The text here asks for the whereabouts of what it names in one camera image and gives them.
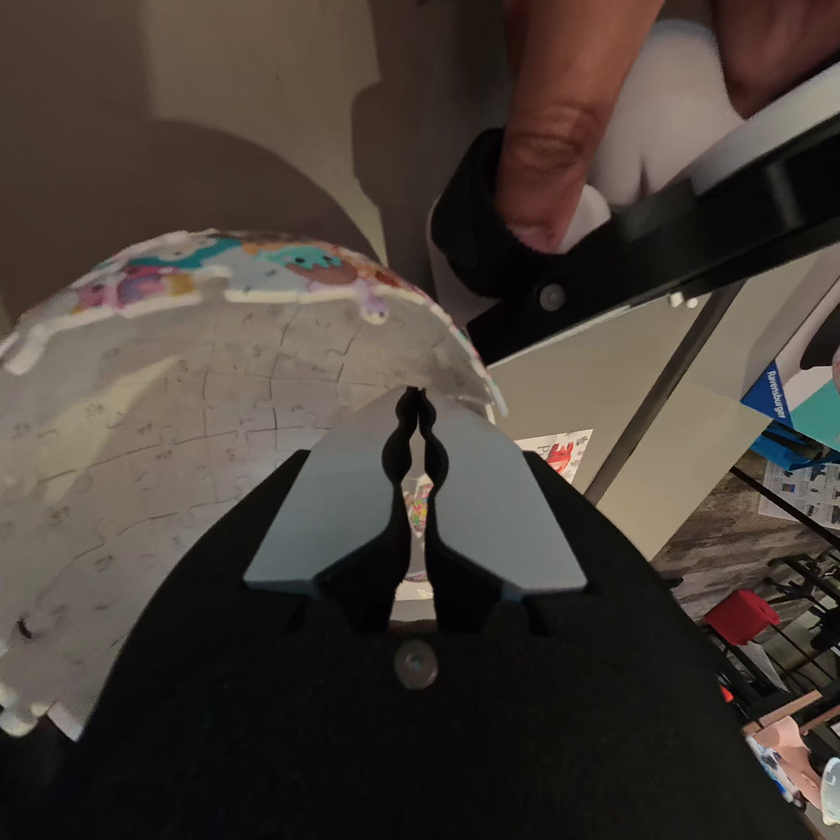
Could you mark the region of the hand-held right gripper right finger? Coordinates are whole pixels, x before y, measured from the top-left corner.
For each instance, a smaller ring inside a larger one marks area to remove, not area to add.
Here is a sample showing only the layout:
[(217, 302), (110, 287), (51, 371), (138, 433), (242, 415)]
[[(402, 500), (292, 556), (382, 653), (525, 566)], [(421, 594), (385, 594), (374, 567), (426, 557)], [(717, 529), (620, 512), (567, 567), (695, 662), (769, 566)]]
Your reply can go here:
[(520, 449), (464, 404), (418, 396), (433, 481), (425, 550), (437, 625), (480, 632), (503, 602), (583, 593), (587, 577)]

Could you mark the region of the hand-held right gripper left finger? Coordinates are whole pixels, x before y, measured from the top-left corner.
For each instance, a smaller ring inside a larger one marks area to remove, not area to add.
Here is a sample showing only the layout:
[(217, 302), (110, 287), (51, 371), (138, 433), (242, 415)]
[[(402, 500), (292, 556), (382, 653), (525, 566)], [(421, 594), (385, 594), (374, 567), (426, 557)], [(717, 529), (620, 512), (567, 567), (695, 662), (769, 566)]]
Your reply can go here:
[(415, 389), (388, 392), (309, 451), (244, 575), (251, 590), (332, 600), (382, 632), (411, 561), (403, 479)]

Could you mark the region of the colourful puzzle ball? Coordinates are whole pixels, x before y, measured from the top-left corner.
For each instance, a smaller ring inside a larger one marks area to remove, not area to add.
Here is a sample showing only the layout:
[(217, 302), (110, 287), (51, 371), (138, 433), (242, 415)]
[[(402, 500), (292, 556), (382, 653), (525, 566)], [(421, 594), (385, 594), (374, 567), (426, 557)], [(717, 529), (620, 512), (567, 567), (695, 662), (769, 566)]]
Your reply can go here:
[(120, 251), (2, 341), (2, 731), (76, 739), (194, 542), (387, 391), (508, 409), (425, 292), (340, 245), (208, 229)]

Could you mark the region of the puzzle instruction leaflet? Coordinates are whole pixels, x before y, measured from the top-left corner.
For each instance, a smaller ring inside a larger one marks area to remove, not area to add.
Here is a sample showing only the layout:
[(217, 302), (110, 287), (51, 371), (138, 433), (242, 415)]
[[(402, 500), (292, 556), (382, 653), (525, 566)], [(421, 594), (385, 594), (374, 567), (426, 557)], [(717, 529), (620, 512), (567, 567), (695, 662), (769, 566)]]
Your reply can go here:
[(515, 442), (458, 448), (455, 476), (437, 493), (437, 534), (444, 546), (476, 563), (524, 594), (580, 591), (585, 575), (550, 511), (528, 480), (532, 477), (516, 445), (535, 454), (571, 482), (591, 430), (531, 437)]

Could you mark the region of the colourful puzzle box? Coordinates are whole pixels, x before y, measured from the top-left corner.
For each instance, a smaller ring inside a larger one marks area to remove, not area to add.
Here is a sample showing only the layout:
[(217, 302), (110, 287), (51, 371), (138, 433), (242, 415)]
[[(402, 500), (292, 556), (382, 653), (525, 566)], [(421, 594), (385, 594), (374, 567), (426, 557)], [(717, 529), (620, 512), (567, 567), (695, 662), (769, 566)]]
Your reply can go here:
[(741, 404), (838, 450), (838, 362), (804, 370), (774, 360), (752, 384)]

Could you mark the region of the person's left hand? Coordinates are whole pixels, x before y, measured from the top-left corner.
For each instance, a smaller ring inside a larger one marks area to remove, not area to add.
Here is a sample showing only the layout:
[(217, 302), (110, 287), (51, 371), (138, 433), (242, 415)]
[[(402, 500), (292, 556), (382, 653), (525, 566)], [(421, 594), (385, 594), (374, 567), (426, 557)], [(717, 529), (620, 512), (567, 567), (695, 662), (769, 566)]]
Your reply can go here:
[[(728, 99), (750, 119), (838, 56), (834, 1), (702, 2)], [(560, 251), (661, 1), (504, 2), (514, 88), (495, 205), (525, 246)]]

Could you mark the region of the blue bag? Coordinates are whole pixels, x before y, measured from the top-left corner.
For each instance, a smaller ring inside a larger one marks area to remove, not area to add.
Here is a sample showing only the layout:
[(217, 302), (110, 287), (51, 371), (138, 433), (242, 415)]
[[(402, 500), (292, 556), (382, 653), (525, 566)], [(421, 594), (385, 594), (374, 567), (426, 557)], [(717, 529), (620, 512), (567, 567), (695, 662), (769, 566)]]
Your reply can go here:
[(787, 471), (828, 463), (833, 450), (795, 430), (772, 423), (749, 447), (752, 452)]

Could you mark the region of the red box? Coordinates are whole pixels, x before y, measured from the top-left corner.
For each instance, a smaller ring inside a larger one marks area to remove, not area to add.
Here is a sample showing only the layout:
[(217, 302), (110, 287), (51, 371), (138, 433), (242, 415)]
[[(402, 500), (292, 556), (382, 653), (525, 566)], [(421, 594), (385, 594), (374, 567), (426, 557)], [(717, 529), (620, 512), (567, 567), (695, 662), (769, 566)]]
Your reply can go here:
[(735, 647), (743, 647), (766, 629), (781, 624), (781, 617), (772, 605), (747, 589), (734, 591), (703, 618), (718, 636)]

